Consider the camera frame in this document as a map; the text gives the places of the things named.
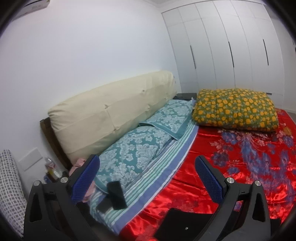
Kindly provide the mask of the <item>black phone on bed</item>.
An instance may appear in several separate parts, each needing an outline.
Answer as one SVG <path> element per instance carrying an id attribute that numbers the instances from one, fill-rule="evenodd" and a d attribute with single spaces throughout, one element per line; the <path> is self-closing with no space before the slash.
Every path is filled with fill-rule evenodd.
<path id="1" fill-rule="evenodd" d="M 104 199 L 97 205 L 96 211 L 100 213 L 106 213 L 113 208 L 112 200 L 109 196 L 104 197 Z"/>

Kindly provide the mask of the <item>black pants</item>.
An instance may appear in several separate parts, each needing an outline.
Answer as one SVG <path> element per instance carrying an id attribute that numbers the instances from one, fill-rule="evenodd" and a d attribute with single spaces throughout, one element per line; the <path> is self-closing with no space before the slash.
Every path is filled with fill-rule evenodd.
<path id="1" fill-rule="evenodd" d="M 239 221 L 239 213 L 242 209 L 239 204 L 242 202 L 237 202 L 234 210 L 229 218 L 229 224 L 237 224 Z M 181 211 L 176 208 L 171 208 L 166 217 L 164 218 L 161 225 L 154 232 L 153 237 L 157 240 L 194 240 L 206 227 L 206 224 L 210 221 L 213 214 L 210 213 L 192 213 Z M 278 236 L 282 236 L 281 221 L 280 218 L 271 218 L 271 238 L 276 239 Z M 241 234 L 236 239 L 233 240 L 255 240 L 253 238 L 248 238 L 246 234 Z"/>

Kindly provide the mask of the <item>plastic bottle on nightstand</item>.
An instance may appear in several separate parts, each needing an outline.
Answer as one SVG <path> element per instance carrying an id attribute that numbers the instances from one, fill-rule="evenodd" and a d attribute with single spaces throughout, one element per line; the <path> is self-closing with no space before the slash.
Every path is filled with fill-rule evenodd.
<path id="1" fill-rule="evenodd" d="M 54 161 L 52 161 L 50 158 L 45 158 L 45 167 L 48 171 L 48 173 L 55 179 L 62 178 L 62 171 L 59 169 L 59 167 L 55 164 Z"/>

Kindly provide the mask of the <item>black nightstand far side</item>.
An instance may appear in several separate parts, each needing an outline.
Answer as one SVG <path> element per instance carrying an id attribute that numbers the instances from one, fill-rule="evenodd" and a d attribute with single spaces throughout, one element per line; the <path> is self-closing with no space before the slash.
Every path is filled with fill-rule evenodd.
<path id="1" fill-rule="evenodd" d="M 173 97 L 173 99 L 186 100 L 186 101 L 196 99 L 196 98 L 197 98 L 196 93 L 178 93 Z"/>

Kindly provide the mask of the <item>dark wooden bed frame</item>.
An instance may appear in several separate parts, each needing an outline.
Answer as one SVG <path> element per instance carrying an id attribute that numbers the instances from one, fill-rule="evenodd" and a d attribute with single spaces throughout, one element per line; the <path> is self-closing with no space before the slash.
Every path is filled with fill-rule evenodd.
<path id="1" fill-rule="evenodd" d="M 40 121 L 41 130 L 49 143 L 50 147 L 52 148 L 53 152 L 57 156 L 58 160 L 64 166 L 66 170 L 70 170 L 73 165 L 71 161 L 68 159 L 67 155 L 64 153 L 55 133 L 51 126 L 51 120 L 49 117 L 42 119 Z"/>

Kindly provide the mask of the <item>striped blue green bedsheet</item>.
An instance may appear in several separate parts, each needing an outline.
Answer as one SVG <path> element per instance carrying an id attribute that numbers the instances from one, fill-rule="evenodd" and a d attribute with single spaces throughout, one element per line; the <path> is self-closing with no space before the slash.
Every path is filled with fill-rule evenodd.
<path id="1" fill-rule="evenodd" d="M 179 140 L 172 141 L 162 154 L 128 185 L 124 191 L 126 209 L 114 210 L 111 207 L 106 212 L 98 211 L 97 206 L 106 195 L 96 190 L 89 201 L 91 216 L 118 235 L 126 224 L 138 215 L 173 178 L 184 162 L 198 133 L 198 128 L 192 120 L 189 121 L 184 135 Z"/>

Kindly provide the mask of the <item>white wardrobe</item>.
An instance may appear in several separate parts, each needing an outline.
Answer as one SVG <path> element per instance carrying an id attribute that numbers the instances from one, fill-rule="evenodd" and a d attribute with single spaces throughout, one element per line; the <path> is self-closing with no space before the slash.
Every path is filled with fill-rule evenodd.
<path id="1" fill-rule="evenodd" d="M 181 92 L 244 88 L 295 111 L 295 39 L 262 1 L 181 1 L 162 12 Z"/>

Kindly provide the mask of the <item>teal damask pillow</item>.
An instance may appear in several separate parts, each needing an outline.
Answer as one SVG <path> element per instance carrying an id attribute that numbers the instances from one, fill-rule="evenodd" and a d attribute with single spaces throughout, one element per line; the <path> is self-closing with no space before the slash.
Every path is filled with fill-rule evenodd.
<path id="1" fill-rule="evenodd" d="M 107 193 L 107 184 L 119 181 L 126 189 L 171 140 L 170 135 L 154 126 L 140 126 L 126 133 L 99 156 L 96 187 Z"/>
<path id="2" fill-rule="evenodd" d="M 153 116 L 139 123 L 139 126 L 153 126 L 179 140 L 191 120 L 193 105 L 191 101 L 172 99 Z"/>

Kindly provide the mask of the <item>black wallet on bed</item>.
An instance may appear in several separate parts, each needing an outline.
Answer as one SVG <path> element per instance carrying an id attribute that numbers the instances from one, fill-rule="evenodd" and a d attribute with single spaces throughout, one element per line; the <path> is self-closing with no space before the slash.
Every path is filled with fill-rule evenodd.
<path id="1" fill-rule="evenodd" d="M 127 204 L 119 181 L 107 184 L 107 191 L 114 210 L 126 209 Z"/>

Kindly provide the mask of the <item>white air conditioner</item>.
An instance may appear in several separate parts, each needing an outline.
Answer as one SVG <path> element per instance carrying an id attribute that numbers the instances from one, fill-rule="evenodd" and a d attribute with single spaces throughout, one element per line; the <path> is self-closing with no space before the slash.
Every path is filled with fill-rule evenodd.
<path id="1" fill-rule="evenodd" d="M 49 4 L 50 0 L 35 0 L 29 1 L 15 16 L 15 19 L 20 18 L 22 16 L 28 15 L 35 11 L 39 11 L 41 9 L 45 9 Z"/>

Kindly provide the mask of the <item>green orange floral folded quilt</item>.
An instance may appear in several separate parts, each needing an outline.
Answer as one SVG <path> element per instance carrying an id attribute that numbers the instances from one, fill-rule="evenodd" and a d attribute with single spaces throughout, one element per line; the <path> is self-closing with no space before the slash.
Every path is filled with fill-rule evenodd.
<path id="1" fill-rule="evenodd" d="M 202 89 L 193 120 L 200 126 L 274 132 L 279 126 L 273 101 L 265 92 L 249 89 Z"/>

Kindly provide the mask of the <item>white grid patterned cushion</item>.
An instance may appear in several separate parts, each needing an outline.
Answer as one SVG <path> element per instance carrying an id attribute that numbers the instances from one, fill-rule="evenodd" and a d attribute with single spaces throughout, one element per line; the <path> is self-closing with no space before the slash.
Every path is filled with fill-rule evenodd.
<path id="1" fill-rule="evenodd" d="M 10 150 L 1 152 L 1 215 L 19 237 L 23 237 L 27 200 Z"/>

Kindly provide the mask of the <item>teal damask pillow near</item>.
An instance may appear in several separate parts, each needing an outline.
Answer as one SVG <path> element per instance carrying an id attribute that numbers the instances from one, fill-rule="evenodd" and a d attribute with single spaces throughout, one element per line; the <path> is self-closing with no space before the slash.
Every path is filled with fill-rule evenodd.
<path id="1" fill-rule="evenodd" d="M 140 126 L 126 133 L 99 156 L 96 187 L 107 193 L 107 184 L 119 181 L 126 189 L 171 140 L 170 135 L 154 126 Z"/>

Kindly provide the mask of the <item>teal damask pillow far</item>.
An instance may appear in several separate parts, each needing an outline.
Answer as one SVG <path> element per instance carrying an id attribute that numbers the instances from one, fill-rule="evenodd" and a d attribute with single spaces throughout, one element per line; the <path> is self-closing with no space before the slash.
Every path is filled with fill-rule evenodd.
<path id="1" fill-rule="evenodd" d="M 179 140 L 191 120 L 193 105 L 191 101 L 172 99 L 153 116 L 139 123 L 139 126 L 153 126 Z"/>

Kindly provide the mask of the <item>red floral satin bedspread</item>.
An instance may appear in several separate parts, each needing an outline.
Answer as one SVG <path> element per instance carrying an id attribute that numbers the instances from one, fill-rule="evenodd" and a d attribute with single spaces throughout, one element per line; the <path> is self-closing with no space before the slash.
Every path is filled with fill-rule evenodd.
<path id="1" fill-rule="evenodd" d="M 274 132 L 201 126 L 168 185 L 121 240 L 295 240 L 295 122 Z"/>

